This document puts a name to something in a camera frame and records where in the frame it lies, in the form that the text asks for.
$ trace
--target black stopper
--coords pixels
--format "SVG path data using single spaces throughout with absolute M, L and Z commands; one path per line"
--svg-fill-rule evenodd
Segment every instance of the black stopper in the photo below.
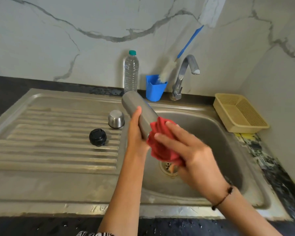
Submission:
M 107 140 L 106 132 L 101 128 L 96 128 L 90 132 L 90 143 L 94 146 L 100 147 L 105 145 Z

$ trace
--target person's left arm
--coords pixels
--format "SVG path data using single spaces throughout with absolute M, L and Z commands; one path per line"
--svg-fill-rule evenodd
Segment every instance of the person's left arm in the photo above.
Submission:
M 142 139 L 138 126 L 141 112 L 141 107 L 138 107 L 130 121 L 124 162 L 98 232 L 107 232 L 116 236 L 138 235 L 143 170 L 149 149 Z

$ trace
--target person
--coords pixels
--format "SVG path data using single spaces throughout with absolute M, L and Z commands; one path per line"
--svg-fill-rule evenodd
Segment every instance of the person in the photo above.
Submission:
M 141 111 L 141 107 L 138 107 L 130 121 L 123 165 L 97 235 L 138 235 L 143 169 L 149 150 L 138 126 Z M 209 146 L 176 124 L 167 122 L 166 125 L 178 141 L 160 133 L 155 134 L 155 139 L 185 160 L 186 166 L 179 167 L 178 174 L 190 187 L 199 191 L 212 205 L 220 203 L 217 209 L 244 235 L 281 235 L 244 199 L 236 187 L 232 186 L 233 191 L 228 194 L 231 186 L 221 174 Z

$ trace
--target patterned sleeve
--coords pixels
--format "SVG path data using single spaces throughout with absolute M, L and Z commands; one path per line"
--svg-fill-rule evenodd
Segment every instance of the patterned sleeve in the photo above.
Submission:
M 80 231 L 76 236 L 115 236 L 114 234 L 110 233 L 89 233 L 87 231 Z

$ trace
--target person's right arm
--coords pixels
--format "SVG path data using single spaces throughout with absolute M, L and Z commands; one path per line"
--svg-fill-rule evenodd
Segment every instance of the person's right arm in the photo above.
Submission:
M 160 133 L 155 134 L 155 139 L 180 154 L 185 160 L 186 166 L 178 168 L 180 177 L 212 205 L 218 204 L 227 196 L 230 185 L 220 172 L 211 148 L 178 125 L 170 122 L 166 125 L 179 141 Z M 281 235 L 244 199 L 236 187 L 233 187 L 233 192 L 217 208 L 245 235 Z

